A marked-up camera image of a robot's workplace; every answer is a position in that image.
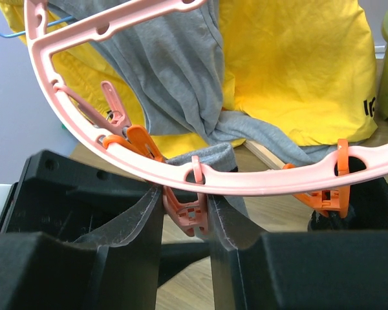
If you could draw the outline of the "grey tank top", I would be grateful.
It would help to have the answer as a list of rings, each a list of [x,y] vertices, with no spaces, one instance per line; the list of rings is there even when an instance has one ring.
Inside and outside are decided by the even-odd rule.
[[[100,113],[108,112],[100,82],[111,81],[134,119],[141,119],[171,164],[197,155],[217,170],[236,166],[233,147],[264,145],[285,162],[310,165],[331,152],[300,147],[275,125],[223,110],[224,56],[219,2],[174,12],[54,56],[70,88]]]

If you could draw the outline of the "pink clothes peg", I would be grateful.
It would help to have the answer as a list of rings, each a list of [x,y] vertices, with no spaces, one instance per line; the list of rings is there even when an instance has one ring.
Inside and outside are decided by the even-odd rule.
[[[170,187],[163,187],[163,206],[174,223],[189,237],[195,233],[205,236],[208,227],[208,199],[204,193],[197,193],[197,199],[181,203]]]

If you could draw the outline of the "orange clothes peg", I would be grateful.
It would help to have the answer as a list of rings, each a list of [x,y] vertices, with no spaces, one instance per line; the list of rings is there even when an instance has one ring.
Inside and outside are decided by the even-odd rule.
[[[349,142],[346,139],[338,140],[335,159],[338,176],[349,174]],[[293,196],[325,217],[331,218],[332,213],[336,212],[339,219],[344,219],[349,212],[350,185]]]

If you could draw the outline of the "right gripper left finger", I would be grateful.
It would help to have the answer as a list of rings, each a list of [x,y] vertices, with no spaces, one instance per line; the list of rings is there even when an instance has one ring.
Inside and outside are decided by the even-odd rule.
[[[153,309],[162,191],[75,242],[42,232],[0,234],[0,309]]]

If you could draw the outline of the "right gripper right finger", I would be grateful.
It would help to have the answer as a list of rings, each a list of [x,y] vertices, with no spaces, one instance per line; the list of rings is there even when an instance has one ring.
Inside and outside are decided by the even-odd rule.
[[[388,309],[388,231],[267,232],[208,198],[216,309]]]

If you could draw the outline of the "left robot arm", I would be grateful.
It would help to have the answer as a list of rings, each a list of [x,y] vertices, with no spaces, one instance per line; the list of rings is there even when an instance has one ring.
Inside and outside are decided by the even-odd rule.
[[[143,182],[43,150],[20,178],[0,184],[0,233],[44,232],[73,242],[132,207]]]

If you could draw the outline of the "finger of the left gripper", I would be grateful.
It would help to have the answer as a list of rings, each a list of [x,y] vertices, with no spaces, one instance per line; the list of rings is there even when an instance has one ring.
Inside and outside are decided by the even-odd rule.
[[[44,232],[73,242],[136,204],[148,183],[49,150],[25,161],[0,213],[0,233]]]

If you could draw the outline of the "pink round clip hanger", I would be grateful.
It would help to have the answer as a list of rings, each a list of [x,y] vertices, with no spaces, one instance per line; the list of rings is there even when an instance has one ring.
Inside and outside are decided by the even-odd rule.
[[[52,56],[88,41],[103,41],[129,26],[171,12],[187,12],[201,1],[129,1],[69,26],[47,32],[47,2],[25,1],[25,31],[30,60],[49,105],[67,129],[95,155],[119,169],[145,180],[184,191],[230,196],[275,196],[333,189],[388,175],[388,144],[378,147],[351,146],[349,155],[362,160],[365,169],[337,176],[336,153],[300,168],[262,172],[218,172],[198,160],[181,166],[150,160],[117,144],[104,147],[108,135],[77,110],[68,95],[59,90],[64,81],[54,70]]]

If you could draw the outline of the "yellow shorts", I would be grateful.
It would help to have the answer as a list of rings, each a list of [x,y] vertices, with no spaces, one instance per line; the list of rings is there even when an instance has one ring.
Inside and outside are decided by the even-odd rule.
[[[53,32],[129,1],[46,2],[47,32]],[[300,147],[333,150],[339,139],[359,143],[372,136],[374,42],[357,1],[218,2],[224,111],[275,125]],[[24,3],[0,1],[15,32],[25,30]],[[83,98],[63,81],[70,95]]]

